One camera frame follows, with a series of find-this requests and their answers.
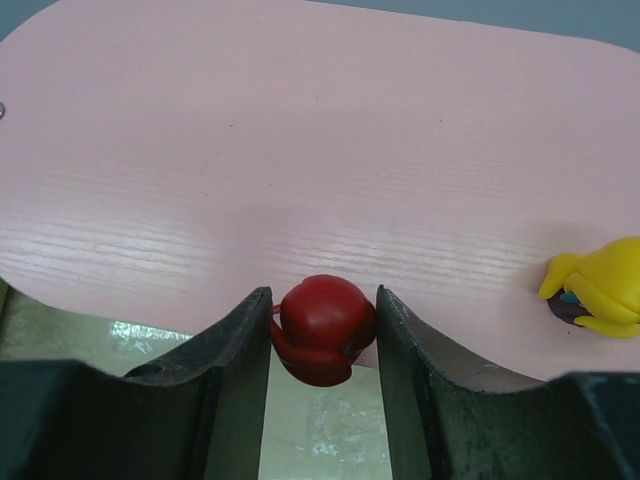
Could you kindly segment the red-haired doll toy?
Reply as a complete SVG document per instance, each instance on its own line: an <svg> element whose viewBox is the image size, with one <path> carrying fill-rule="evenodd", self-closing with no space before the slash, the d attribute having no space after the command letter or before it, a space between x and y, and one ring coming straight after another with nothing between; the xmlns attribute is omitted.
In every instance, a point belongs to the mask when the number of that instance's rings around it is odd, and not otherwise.
<svg viewBox="0 0 640 480"><path fill-rule="evenodd" d="M273 307L275 351L285 369L307 385L332 387L347 381L376 335L374 305L341 277L307 277Z"/></svg>

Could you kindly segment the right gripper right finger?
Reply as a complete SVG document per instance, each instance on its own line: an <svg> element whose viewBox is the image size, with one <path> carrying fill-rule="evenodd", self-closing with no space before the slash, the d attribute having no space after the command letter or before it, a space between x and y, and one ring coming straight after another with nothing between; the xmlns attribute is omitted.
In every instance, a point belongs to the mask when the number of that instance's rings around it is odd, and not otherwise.
<svg viewBox="0 0 640 480"><path fill-rule="evenodd" d="M396 479L635 479L639 376L538 381L477 355L379 288L378 357Z"/></svg>

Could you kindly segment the yellow-haired doll toy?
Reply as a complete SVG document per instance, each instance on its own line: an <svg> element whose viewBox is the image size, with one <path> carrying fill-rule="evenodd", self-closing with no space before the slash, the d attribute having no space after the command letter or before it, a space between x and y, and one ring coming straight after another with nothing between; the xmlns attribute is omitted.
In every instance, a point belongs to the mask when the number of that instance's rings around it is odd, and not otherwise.
<svg viewBox="0 0 640 480"><path fill-rule="evenodd" d="M563 321L615 339L639 335L639 238L551 258L538 290Z"/></svg>

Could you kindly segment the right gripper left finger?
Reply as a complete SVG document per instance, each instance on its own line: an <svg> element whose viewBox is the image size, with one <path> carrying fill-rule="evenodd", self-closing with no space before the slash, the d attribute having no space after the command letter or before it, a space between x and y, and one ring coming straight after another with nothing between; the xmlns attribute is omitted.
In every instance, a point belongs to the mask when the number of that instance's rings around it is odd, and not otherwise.
<svg viewBox="0 0 640 480"><path fill-rule="evenodd" d="M272 292L115 376L78 360L1 365L5 479L254 479Z"/></svg>

